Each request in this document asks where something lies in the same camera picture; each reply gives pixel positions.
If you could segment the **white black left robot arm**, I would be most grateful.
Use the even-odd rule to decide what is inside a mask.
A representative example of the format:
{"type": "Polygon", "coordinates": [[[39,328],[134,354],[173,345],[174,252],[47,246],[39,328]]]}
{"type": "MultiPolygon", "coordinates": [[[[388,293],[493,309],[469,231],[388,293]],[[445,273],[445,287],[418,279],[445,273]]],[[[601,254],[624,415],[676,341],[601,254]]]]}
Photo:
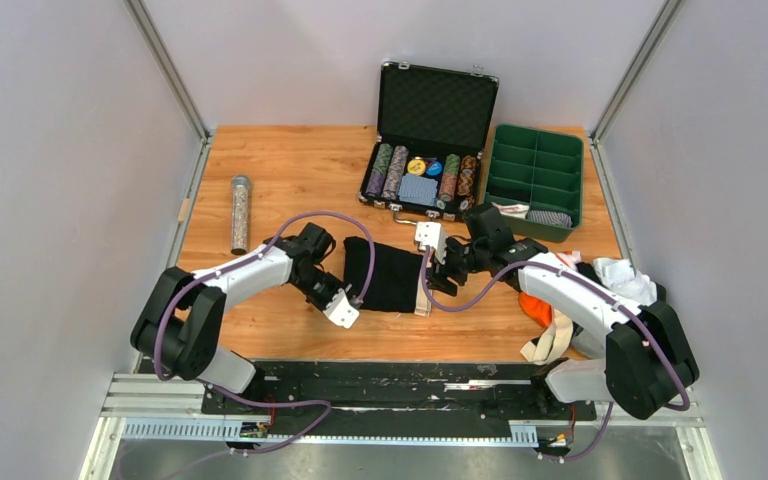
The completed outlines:
{"type": "Polygon", "coordinates": [[[243,413],[258,411],[266,386],[254,363],[220,346],[224,314],[254,295],[290,284],[335,325],[351,327],[359,317],[348,284],[321,269],[336,241],[307,223],[297,235],[261,245],[252,253],[212,269],[165,270],[156,282],[130,335],[139,352],[159,360],[163,372],[199,380],[228,391],[243,413]]]}

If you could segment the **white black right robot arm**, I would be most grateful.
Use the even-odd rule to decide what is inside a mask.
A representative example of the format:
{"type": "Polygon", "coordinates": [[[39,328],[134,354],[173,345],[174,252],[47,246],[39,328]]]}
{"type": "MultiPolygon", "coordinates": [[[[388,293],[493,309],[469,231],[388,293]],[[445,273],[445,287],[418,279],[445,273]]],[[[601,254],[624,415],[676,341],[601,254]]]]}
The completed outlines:
{"type": "Polygon", "coordinates": [[[599,359],[560,357],[547,363],[531,390],[531,403],[544,417],[556,417],[570,403],[613,402],[646,420],[662,408],[686,411],[688,389],[700,376],[676,311],[655,300],[644,305],[599,285],[565,264],[543,244],[516,239],[491,204],[465,213],[469,238],[460,242],[442,224],[420,222],[414,242],[423,253],[420,285],[450,296],[472,273],[488,272],[519,293],[557,308],[602,343],[599,359]]]}

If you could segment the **black underwear cream waistband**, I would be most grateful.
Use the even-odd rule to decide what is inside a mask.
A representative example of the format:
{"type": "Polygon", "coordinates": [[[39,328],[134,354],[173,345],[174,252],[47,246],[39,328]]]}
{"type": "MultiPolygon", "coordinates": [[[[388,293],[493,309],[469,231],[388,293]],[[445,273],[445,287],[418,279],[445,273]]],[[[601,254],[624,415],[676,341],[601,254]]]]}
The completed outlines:
{"type": "MultiPolygon", "coordinates": [[[[343,279],[351,286],[348,295],[360,294],[370,258],[365,238],[352,236],[343,241],[345,249],[343,279]]],[[[419,291],[422,256],[407,250],[375,243],[375,263],[362,310],[414,313],[419,291]]]]}

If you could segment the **grey striped underwear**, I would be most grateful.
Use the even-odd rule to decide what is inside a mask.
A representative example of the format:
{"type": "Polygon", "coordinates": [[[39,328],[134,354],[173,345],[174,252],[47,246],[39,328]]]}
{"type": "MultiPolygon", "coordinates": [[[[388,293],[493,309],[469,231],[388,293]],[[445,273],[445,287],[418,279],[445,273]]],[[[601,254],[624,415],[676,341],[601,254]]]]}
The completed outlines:
{"type": "Polygon", "coordinates": [[[556,228],[569,229],[573,226],[572,217],[564,212],[551,210],[530,210],[526,216],[528,221],[556,228]]]}

